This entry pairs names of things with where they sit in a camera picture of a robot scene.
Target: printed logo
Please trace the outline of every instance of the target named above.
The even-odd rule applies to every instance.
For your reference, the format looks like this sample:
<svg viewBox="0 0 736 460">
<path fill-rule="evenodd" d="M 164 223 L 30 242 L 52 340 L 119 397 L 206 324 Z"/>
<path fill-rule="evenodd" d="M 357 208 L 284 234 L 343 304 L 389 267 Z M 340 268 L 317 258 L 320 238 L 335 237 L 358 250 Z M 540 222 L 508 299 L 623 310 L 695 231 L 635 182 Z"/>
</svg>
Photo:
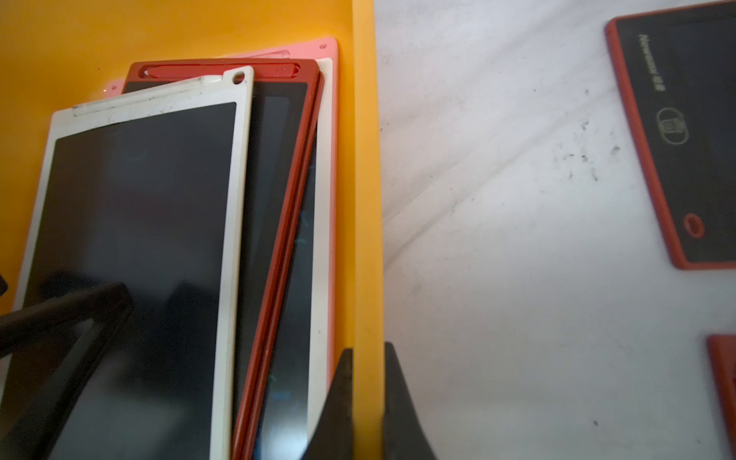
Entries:
<svg viewBox="0 0 736 460">
<path fill-rule="evenodd" d="M 657 112 L 657 127 L 662 140 L 670 145 L 682 145 L 690 138 L 685 117 L 672 107 L 665 107 Z"/>
</svg>

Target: orange border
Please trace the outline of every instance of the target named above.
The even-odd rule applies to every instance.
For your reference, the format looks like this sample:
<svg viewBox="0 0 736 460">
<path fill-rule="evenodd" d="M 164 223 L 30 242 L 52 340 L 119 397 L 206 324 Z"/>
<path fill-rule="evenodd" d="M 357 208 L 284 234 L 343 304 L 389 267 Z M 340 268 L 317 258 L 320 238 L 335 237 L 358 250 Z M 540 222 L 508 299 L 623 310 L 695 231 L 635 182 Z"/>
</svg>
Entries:
<svg viewBox="0 0 736 460">
<path fill-rule="evenodd" d="M 637 147 L 639 161 L 642 165 L 644 178 L 646 179 L 649 195 L 654 204 L 654 210 L 657 213 L 659 227 L 662 229 L 662 235 L 665 237 L 665 243 L 670 253 L 670 259 L 674 266 L 683 270 L 708 270 L 708 269 L 733 269 L 736 268 L 736 262 L 690 262 L 685 256 L 680 238 L 677 234 L 675 221 L 672 218 L 670 207 L 667 204 L 665 191 L 662 189 L 662 183 L 659 181 L 657 168 L 654 165 L 654 159 L 651 156 L 651 150 L 644 133 L 644 126 L 637 107 L 637 101 L 634 96 L 634 89 L 629 79 L 629 70 L 626 68 L 626 61 L 623 58 L 623 48 L 621 47 L 620 38 L 618 36 L 617 21 L 622 19 L 639 18 L 641 16 L 656 15 L 660 13 L 669 13 L 679 10 L 691 10 L 697 7 L 708 7 L 714 4 L 732 3 L 731 1 L 717 1 L 709 4 L 702 4 L 689 7 L 671 8 L 669 10 L 659 10 L 649 13 L 640 13 L 635 15 L 619 16 L 613 18 L 606 25 L 606 39 L 611 52 L 611 60 L 613 68 L 616 72 L 616 80 L 618 88 L 623 100 L 623 106 L 626 109 L 626 118 L 629 120 L 629 128 L 631 135 L 634 137 L 634 145 Z"/>
</svg>

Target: black screen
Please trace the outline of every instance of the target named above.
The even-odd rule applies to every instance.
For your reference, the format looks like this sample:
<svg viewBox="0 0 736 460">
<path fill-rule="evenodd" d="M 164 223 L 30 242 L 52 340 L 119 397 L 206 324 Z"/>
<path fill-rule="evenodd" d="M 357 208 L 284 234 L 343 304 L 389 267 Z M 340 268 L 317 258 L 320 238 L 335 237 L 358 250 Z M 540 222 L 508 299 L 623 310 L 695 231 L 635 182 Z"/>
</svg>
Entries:
<svg viewBox="0 0 736 460">
<path fill-rule="evenodd" d="M 307 447 L 316 149 L 307 170 L 291 266 L 263 395 L 255 460 L 298 460 Z"/>
<path fill-rule="evenodd" d="M 235 113 L 233 102 L 58 139 L 24 305 L 120 281 L 134 310 L 51 459 L 207 458 Z M 5 403 L 28 401 L 75 335 L 14 354 Z"/>
<path fill-rule="evenodd" d="M 128 82 L 124 92 L 165 83 Z M 238 416 L 258 326 L 306 91 L 305 83 L 257 81 L 253 84 L 238 290 L 233 425 Z M 301 439 L 295 450 L 303 449 L 306 443 L 315 156 L 313 153 L 308 170 L 289 280 L 272 355 L 271 377 L 263 399 L 261 423 L 265 425 L 261 426 L 256 451 L 263 444 L 261 438 L 264 432 L 285 433 L 290 430 L 287 427 L 291 426 L 298 431 L 296 437 Z M 273 386 L 274 378 L 280 379 L 276 387 Z M 271 436 L 267 442 L 277 442 L 278 439 L 278 436 Z"/>
<path fill-rule="evenodd" d="M 721 187 L 736 189 L 736 18 L 674 26 L 670 38 Z"/>
</svg>

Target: black plastic piece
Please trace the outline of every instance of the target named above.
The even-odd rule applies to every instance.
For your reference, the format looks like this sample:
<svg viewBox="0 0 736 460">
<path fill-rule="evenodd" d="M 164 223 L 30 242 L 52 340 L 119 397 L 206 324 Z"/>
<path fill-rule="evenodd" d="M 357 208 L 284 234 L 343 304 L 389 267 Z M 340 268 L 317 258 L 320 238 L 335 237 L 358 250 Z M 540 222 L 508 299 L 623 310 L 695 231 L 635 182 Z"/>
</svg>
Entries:
<svg viewBox="0 0 736 460">
<path fill-rule="evenodd" d="M 79 394 L 131 311 L 128 290 L 112 283 L 0 316 L 0 357 L 58 327 L 93 320 L 25 413 L 0 439 L 0 459 L 43 460 L 49 456 Z"/>
<path fill-rule="evenodd" d="M 399 357 L 386 342 L 386 412 L 383 415 L 385 460 L 436 460 L 414 410 Z"/>
<path fill-rule="evenodd" d="M 411 402 L 394 345 L 386 342 L 385 460 L 436 460 Z M 322 415 L 302 460 L 353 458 L 353 351 L 343 350 Z"/>
<path fill-rule="evenodd" d="M 0 276 L 0 296 L 7 291 L 7 282 Z"/>
<path fill-rule="evenodd" d="M 302 460 L 353 458 L 353 350 L 342 350 L 317 428 Z"/>
</svg>

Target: red writing tablet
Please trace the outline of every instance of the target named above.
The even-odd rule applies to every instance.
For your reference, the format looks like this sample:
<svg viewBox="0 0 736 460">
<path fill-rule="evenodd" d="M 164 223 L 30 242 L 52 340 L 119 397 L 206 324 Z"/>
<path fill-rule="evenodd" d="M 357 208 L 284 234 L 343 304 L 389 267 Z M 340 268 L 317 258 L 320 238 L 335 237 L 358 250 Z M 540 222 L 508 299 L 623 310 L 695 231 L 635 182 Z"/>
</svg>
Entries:
<svg viewBox="0 0 736 460">
<path fill-rule="evenodd" d="M 736 268 L 736 3 L 623 16 L 606 36 L 670 258 Z"/>
</svg>

